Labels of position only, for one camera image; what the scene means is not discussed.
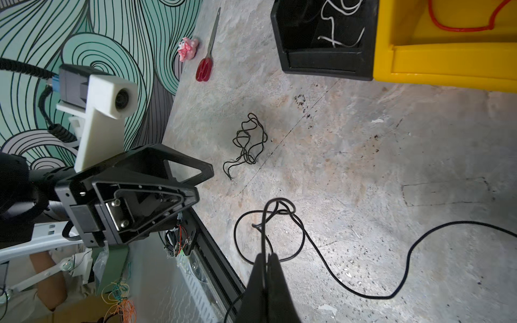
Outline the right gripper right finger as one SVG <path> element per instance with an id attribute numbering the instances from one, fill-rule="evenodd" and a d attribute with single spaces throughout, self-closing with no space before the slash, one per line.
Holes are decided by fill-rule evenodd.
<path id="1" fill-rule="evenodd" d="M 301 323 L 277 254 L 271 254 L 266 271 L 267 322 Z"/>

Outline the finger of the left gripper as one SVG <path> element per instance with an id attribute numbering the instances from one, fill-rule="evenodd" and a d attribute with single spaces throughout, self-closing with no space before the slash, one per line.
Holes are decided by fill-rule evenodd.
<path id="1" fill-rule="evenodd" d="M 129 190 L 193 188 L 214 176 L 213 166 L 162 144 L 119 153 L 76 175 L 78 190 L 106 185 Z"/>
<path id="2" fill-rule="evenodd" d="M 178 214 L 199 202 L 198 190 L 129 190 L 95 187 L 95 210 L 104 226 L 105 242 L 134 242 L 176 224 Z"/>

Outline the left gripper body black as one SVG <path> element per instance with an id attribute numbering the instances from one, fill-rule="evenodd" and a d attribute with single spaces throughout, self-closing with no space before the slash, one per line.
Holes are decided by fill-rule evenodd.
<path id="1" fill-rule="evenodd" d="M 171 228 L 178 213 L 178 182 L 168 162 L 91 168 L 59 180 L 55 192 L 89 248 L 145 239 Z"/>

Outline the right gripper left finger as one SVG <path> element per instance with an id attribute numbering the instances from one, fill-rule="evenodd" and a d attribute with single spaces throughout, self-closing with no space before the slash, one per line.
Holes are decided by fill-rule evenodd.
<path id="1" fill-rule="evenodd" d="M 267 321 L 266 286 L 265 256 L 259 254 L 255 259 L 235 322 Z"/>

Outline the person forearm outside cell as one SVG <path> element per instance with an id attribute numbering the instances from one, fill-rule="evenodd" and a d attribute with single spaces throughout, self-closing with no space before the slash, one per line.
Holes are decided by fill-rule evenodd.
<path id="1" fill-rule="evenodd" d="M 36 273 L 41 273 L 56 265 L 48 252 L 31 254 L 30 261 Z M 62 272 L 40 281 L 36 287 L 40 301 L 50 311 L 54 311 L 67 299 L 67 285 Z"/>

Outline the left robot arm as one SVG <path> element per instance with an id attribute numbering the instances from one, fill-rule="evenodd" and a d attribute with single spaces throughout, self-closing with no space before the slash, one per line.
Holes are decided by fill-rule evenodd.
<path id="1" fill-rule="evenodd" d="M 59 93 L 58 109 L 78 118 L 73 131 L 48 122 L 49 133 L 77 149 L 71 168 L 32 169 L 18 152 L 1 154 L 1 261 L 21 253 L 38 223 L 62 222 L 66 242 L 89 248 L 127 245 L 173 228 L 199 201 L 211 164 L 162 144 L 124 148 L 125 120 L 137 108 L 137 85 L 88 66 L 58 73 L 1 59 L 1 69 L 45 81 L 37 106 Z"/>

